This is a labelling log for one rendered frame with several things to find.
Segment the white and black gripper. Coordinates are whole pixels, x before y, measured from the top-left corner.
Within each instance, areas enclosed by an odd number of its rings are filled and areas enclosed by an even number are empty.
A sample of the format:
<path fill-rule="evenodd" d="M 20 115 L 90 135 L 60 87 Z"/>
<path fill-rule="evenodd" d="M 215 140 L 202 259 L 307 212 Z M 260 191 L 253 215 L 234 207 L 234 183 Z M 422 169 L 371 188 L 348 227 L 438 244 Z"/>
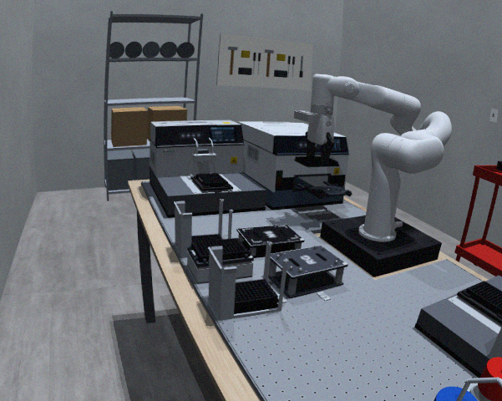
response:
<path fill-rule="evenodd" d="M 308 130 L 305 135 L 307 141 L 307 156 L 315 156 L 315 144 L 318 144 L 322 147 L 320 164 L 328 165 L 330 153 L 335 145 L 333 140 L 334 120 L 332 114 L 315 115 L 314 123 L 308 124 Z"/>

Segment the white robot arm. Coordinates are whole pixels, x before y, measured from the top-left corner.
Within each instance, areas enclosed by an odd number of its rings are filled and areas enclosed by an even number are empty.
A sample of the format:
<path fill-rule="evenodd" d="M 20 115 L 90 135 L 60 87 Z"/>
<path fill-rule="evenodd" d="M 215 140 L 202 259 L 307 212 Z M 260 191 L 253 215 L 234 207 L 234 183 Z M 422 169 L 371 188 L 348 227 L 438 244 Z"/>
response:
<path fill-rule="evenodd" d="M 418 99 L 349 77 L 325 74 L 313 76 L 311 112 L 294 111 L 294 119 L 314 123 L 315 114 L 332 114 L 334 96 L 393 114 L 390 123 L 401 136 L 383 133 L 373 139 L 368 206 L 365 222 L 358 229 L 369 240 L 392 241 L 397 235 L 395 229 L 403 225 L 394 220 L 401 182 L 399 170 L 415 174 L 437 166 L 452 133 L 450 119 L 443 112 L 434 112 L 415 131 L 412 125 L 421 110 Z"/>

